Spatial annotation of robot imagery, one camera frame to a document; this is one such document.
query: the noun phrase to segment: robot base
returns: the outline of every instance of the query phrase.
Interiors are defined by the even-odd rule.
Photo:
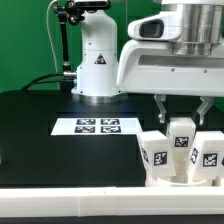
[[[72,94],[73,100],[80,100],[92,104],[113,103],[128,98],[127,93],[120,93],[114,96],[86,96],[82,94]]]

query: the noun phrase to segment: sticker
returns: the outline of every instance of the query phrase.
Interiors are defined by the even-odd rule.
[[[96,119],[78,119],[77,125],[95,125]]]
[[[116,133],[121,133],[121,127],[120,126],[104,126],[101,127],[101,133],[111,133],[111,134],[116,134]]]
[[[154,166],[167,165],[167,152],[154,153]]]
[[[191,159],[191,162],[193,164],[196,163],[197,157],[198,157],[198,150],[196,148],[194,148],[194,150],[193,150],[193,152],[191,154],[191,158],[190,158]]]
[[[119,125],[119,119],[101,119],[101,125]]]
[[[189,137],[176,137],[174,147],[188,147]]]
[[[75,133],[95,133],[95,127],[89,127],[89,126],[80,126],[75,128]]]
[[[95,64],[97,65],[105,65],[107,64],[103,55],[100,53],[99,57],[96,59]]]
[[[147,155],[147,152],[145,151],[145,149],[141,148],[142,149],[142,155],[143,155],[143,158],[144,160],[149,163],[149,158],[148,158],[148,155]]]
[[[203,167],[216,167],[218,162],[217,153],[208,153],[203,155]]]

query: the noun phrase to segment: white cube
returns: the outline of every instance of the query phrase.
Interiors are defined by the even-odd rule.
[[[195,135],[196,125],[191,118],[171,118],[166,136],[169,139],[175,163],[182,163],[188,156]]]
[[[222,132],[197,132],[187,161],[189,180],[214,180],[221,168],[223,150]]]
[[[168,138],[159,131],[137,134],[144,167],[153,178],[175,176]]]

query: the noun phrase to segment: white block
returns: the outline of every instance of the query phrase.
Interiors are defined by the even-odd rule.
[[[224,191],[215,187],[118,188],[117,215],[224,214]]]
[[[224,135],[220,131],[197,132],[188,156],[189,180],[214,180],[221,166]]]
[[[218,168],[219,168],[218,176],[219,176],[221,179],[224,179],[224,146],[223,146],[223,151],[220,152],[220,158],[221,158],[221,164],[220,164],[220,166],[218,167]]]
[[[116,188],[79,189],[78,216],[116,215]]]
[[[195,135],[196,125],[191,118],[171,118],[167,127],[174,162],[182,163],[188,156]]]
[[[175,176],[168,138],[159,131],[137,134],[144,167],[153,178]]]
[[[78,216],[78,189],[1,189],[0,217]]]

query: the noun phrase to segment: warning label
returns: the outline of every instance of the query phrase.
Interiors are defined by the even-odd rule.
[[[102,54],[100,54],[99,57],[96,59],[95,64],[97,65],[107,64]]]

